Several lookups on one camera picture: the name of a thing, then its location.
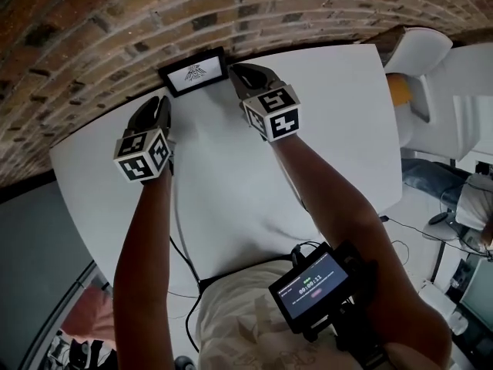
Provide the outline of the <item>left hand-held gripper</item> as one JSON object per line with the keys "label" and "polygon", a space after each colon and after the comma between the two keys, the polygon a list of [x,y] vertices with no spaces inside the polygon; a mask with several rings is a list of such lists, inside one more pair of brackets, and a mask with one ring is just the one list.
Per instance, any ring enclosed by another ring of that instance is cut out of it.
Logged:
{"label": "left hand-held gripper", "polygon": [[159,177],[168,162],[170,106],[167,96],[149,98],[132,115],[123,137],[117,140],[113,161],[130,183]]}

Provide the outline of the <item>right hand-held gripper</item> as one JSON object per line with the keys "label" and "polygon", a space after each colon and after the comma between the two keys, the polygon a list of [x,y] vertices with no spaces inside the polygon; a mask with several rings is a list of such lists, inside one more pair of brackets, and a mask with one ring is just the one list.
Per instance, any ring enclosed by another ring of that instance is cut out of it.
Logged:
{"label": "right hand-held gripper", "polygon": [[237,63],[229,75],[247,123],[264,140],[272,143],[300,129],[300,100],[272,69]]}

